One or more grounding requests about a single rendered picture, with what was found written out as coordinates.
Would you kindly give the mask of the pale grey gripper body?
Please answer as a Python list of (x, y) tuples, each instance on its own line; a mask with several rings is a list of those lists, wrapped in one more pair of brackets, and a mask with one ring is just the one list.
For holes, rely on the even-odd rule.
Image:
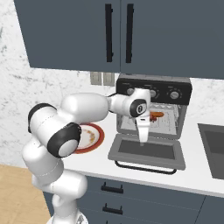
[(137, 125), (139, 141), (145, 143), (148, 141), (150, 124), (148, 122), (139, 122)]

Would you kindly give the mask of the grey toaster oven door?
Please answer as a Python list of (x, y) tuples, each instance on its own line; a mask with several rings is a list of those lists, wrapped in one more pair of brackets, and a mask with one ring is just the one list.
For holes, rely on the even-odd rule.
[(149, 137), (146, 143), (140, 143), (138, 136), (117, 134), (108, 159), (176, 170), (186, 168), (180, 142), (156, 137)]

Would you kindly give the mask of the orange baguette bread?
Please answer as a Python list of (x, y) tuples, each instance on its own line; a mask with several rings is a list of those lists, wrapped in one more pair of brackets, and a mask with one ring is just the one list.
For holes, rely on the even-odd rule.
[(156, 111), (151, 111), (150, 112), (150, 118), (158, 118), (158, 117), (163, 117), (164, 113), (163, 112), (156, 112)]

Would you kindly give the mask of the black and grey toaster oven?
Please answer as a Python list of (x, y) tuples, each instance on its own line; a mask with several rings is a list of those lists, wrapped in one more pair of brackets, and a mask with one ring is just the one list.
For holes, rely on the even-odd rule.
[[(163, 112), (164, 116), (150, 123), (150, 137), (180, 139), (193, 90), (189, 78), (121, 73), (115, 91), (128, 95), (128, 88), (146, 88), (157, 92), (154, 98), (150, 98), (150, 111)], [(179, 93), (178, 99), (170, 97), (173, 91)]]

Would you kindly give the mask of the dark grey upper cupboard door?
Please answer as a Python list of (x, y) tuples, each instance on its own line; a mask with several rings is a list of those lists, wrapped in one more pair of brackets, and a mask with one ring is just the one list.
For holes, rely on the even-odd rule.
[[(126, 63), (127, 4), (134, 4)], [(224, 0), (121, 0), (121, 71), (224, 79)]]
[[(14, 0), (31, 67), (120, 71), (119, 0)], [(111, 62), (106, 56), (105, 4), (112, 4)]]

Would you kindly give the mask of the dark grey cupboard door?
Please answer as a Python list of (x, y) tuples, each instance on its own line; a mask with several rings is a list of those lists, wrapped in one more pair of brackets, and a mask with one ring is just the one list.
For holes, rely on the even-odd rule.
[[(119, 0), (14, 0), (31, 67), (120, 71)], [(112, 4), (111, 62), (106, 56), (105, 4)]]
[[(127, 4), (134, 4), (126, 63)], [(224, 79), (224, 0), (121, 0), (121, 71)]]
[(224, 224), (224, 198), (206, 196), (195, 224)]

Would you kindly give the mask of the dark grey lower cupboard door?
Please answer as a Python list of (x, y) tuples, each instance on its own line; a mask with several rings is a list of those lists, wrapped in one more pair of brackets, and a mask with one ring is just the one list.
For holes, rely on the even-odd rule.
[(206, 196), (195, 224), (224, 224), (224, 198)]

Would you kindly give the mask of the red rimmed white plate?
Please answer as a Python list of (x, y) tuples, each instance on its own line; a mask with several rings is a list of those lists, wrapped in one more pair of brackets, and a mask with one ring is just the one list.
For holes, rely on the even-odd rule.
[(74, 151), (75, 154), (83, 154), (98, 148), (104, 140), (104, 131), (94, 123), (83, 123), (81, 126), (80, 143)]

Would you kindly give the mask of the dark grey drawer front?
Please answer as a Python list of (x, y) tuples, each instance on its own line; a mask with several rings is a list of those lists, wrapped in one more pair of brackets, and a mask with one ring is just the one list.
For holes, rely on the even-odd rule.
[[(181, 192), (149, 185), (138, 185), (106, 178), (87, 176), (87, 182), (87, 189), (92, 192), (110, 193), (111, 195), (123, 196), (125, 198), (156, 202), (159, 204), (186, 209), (199, 210), (205, 198), (204, 195), (197, 193)], [(116, 188), (119, 188), (122, 185), (123, 194), (102, 191), (101, 186), (104, 182), (106, 182), (107, 186), (113, 186)]]
[[(123, 215), (103, 212), (105, 203), (115, 209), (122, 206)], [(78, 206), (89, 224), (195, 224), (199, 215), (199, 211), (194, 209), (98, 192), (87, 192), (78, 200)]]

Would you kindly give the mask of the dark grey sink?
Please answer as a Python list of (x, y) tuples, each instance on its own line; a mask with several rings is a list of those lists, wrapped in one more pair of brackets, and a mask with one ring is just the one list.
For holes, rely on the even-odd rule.
[(224, 126), (198, 124), (211, 175), (224, 180)]

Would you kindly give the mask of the grey wall socket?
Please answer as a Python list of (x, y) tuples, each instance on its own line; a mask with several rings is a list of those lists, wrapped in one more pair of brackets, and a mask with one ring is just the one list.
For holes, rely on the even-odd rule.
[(102, 74), (100, 72), (91, 72), (90, 82), (92, 85), (100, 86), (102, 84)]
[(103, 85), (113, 87), (115, 85), (115, 74), (104, 73), (103, 74)]

